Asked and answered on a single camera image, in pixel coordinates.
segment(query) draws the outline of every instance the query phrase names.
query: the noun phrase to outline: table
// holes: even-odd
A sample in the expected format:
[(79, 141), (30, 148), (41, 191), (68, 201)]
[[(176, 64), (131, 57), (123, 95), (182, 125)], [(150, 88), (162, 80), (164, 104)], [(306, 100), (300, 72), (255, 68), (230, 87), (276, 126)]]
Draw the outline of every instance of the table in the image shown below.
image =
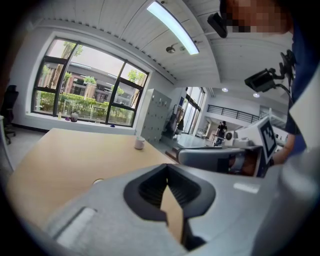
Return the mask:
[(13, 165), (13, 163), (11, 161), (11, 157), (10, 157), (9, 150), (8, 150), (8, 147), (7, 147), (7, 140), (6, 140), (5, 128), (4, 128), (4, 117), (2, 115), (0, 115), (0, 133), (1, 133), (1, 142), (2, 142), (2, 145), (3, 145), (5, 157), (6, 157), (7, 161), (8, 161), (8, 163), (9, 163), (11, 171), (13, 172), (15, 170), (15, 168), (14, 168), (14, 165)]
[[(69, 200), (86, 192), (98, 179), (173, 161), (145, 142), (134, 148), (135, 136), (52, 129), (31, 149), (12, 174), (6, 192), (17, 214), (38, 227)], [(161, 209), (179, 218), (173, 229), (182, 233), (182, 210), (168, 188)]]

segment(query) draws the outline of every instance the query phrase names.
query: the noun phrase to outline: hand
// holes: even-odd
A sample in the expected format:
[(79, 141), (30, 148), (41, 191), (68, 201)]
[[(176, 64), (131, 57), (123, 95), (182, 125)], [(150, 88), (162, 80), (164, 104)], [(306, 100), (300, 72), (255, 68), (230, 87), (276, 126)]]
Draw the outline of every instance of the hand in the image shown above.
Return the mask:
[[(242, 175), (253, 176), (255, 174), (256, 164), (258, 159), (258, 153), (255, 151), (246, 151), (244, 163), (242, 166)], [(235, 157), (232, 157), (229, 161), (229, 167), (232, 167), (236, 161)]]

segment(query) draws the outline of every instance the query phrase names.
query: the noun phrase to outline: ceiling light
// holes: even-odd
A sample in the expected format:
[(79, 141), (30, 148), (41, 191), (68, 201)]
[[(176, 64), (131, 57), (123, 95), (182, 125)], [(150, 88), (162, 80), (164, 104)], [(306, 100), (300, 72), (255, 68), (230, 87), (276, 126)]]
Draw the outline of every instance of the ceiling light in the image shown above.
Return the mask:
[(176, 49), (173, 48), (172, 45), (169, 46), (169, 47), (167, 47), (165, 50), (166, 50), (166, 52), (167, 52), (168, 54), (174, 54), (174, 53), (176, 52)]
[(147, 10), (162, 21), (181, 41), (181, 43), (188, 50), (189, 54), (198, 54), (199, 50), (195, 45), (190, 35), (186, 32), (184, 27), (177, 21), (177, 19), (160, 3), (154, 1), (149, 5)]

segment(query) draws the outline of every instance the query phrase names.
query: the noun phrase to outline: mug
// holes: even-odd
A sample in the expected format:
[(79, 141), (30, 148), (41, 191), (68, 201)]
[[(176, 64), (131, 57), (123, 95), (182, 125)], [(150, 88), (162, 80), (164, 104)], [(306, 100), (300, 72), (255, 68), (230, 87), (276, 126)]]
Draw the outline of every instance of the mug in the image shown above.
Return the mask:
[(142, 137), (136, 137), (135, 143), (134, 143), (134, 148), (137, 150), (142, 150), (145, 147), (145, 139)]

